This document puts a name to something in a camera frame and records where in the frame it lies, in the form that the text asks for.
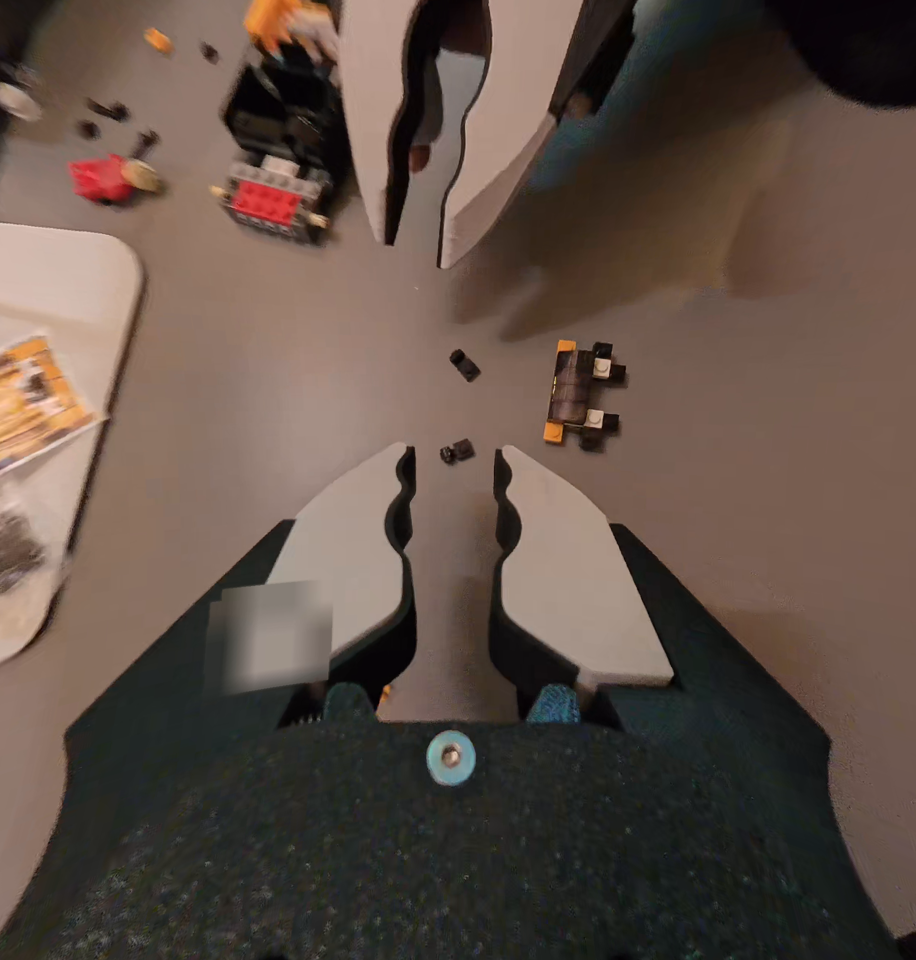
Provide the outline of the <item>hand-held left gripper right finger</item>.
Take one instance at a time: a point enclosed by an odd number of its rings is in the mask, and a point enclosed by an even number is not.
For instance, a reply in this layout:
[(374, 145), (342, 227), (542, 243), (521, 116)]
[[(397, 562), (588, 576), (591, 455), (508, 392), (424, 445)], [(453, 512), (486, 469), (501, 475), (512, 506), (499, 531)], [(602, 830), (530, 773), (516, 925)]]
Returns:
[(513, 445), (493, 463), (489, 656), (518, 699), (549, 685), (667, 688), (674, 668), (604, 512)]

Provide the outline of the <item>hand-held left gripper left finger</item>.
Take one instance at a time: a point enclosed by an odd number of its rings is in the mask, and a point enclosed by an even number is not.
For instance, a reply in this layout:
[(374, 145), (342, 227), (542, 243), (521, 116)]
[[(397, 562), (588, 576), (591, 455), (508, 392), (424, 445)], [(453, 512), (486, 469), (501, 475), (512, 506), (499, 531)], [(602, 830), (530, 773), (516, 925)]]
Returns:
[(416, 653), (412, 567), (416, 450), (395, 442), (296, 516), (267, 586), (308, 583), (331, 609), (330, 684), (382, 695)]

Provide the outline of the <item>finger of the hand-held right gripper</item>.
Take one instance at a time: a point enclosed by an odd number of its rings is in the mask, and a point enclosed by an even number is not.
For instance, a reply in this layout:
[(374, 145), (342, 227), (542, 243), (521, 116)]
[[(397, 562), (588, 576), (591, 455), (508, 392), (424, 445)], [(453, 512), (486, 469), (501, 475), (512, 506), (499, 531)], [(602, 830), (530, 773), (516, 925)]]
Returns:
[(399, 231), (424, 109), (424, 52), (412, 40), (426, 5), (342, 3), (339, 68), (353, 166), (374, 237), (388, 247)]
[(440, 269), (497, 224), (557, 126), (551, 111), (582, 1), (488, 1), (486, 64), (462, 121), (462, 150), (441, 209)]

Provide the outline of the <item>black and orange lego sub-assembly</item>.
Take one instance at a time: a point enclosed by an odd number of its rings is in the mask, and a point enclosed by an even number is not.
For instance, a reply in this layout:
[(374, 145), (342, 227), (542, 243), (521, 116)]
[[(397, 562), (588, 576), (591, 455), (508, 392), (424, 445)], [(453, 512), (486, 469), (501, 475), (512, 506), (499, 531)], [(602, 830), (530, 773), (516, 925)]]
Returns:
[(593, 407), (601, 388), (625, 388), (627, 367), (615, 359), (612, 342), (598, 341), (581, 348), (574, 340), (557, 343), (555, 368), (542, 439), (559, 447), (568, 435), (578, 438), (579, 449), (600, 454), (608, 438), (617, 436), (621, 418)]

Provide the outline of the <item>partly built lego car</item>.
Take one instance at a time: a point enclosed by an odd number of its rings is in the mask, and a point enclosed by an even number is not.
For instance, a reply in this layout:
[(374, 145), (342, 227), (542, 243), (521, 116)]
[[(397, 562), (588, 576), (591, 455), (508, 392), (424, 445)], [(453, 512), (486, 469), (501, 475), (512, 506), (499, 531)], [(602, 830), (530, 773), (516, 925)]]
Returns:
[(339, 54), (340, 2), (250, 2), (248, 51), (222, 119), (238, 153), (219, 207), (243, 228), (317, 247), (351, 172)]

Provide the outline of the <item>red lego minifigure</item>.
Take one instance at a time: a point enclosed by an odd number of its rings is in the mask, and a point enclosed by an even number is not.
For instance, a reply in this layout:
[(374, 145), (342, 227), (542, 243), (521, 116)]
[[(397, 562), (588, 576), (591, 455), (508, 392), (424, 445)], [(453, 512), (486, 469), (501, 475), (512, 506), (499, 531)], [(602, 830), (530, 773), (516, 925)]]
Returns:
[(150, 164), (115, 153), (71, 161), (67, 172), (76, 196), (105, 207), (126, 207), (139, 194), (157, 195), (163, 190), (163, 180)]

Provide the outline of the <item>white round lego piece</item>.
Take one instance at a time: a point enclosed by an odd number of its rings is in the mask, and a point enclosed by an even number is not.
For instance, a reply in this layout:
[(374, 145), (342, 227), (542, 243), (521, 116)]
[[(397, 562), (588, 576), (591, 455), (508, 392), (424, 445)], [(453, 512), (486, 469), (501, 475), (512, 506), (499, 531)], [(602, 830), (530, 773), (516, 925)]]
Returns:
[(42, 119), (39, 102), (40, 78), (37, 72), (19, 61), (0, 61), (0, 110), (26, 124)]

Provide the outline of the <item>lego instruction booklet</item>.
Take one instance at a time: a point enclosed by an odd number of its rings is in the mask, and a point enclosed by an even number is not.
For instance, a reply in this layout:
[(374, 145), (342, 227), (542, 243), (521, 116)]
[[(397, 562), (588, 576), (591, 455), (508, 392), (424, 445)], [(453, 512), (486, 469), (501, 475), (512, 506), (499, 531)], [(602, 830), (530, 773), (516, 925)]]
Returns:
[(75, 387), (45, 335), (0, 346), (0, 476), (103, 420)]

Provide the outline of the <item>clear plastic parts bag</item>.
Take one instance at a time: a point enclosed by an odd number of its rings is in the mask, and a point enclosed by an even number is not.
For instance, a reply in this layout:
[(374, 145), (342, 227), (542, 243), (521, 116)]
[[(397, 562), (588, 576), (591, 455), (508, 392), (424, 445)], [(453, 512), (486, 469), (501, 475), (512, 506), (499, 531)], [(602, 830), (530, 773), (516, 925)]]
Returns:
[(49, 468), (0, 477), (0, 664), (45, 626), (64, 578), (75, 492)]

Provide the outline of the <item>white rounded board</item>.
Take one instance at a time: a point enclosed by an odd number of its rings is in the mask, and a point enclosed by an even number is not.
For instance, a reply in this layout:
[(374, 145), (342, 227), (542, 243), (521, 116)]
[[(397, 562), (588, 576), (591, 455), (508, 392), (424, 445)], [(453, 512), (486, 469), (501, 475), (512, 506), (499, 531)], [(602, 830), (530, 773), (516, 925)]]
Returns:
[(102, 423), (19, 469), (52, 470), (75, 492), (66, 578), (144, 287), (137, 255), (104, 234), (0, 222), (0, 347), (45, 335)]

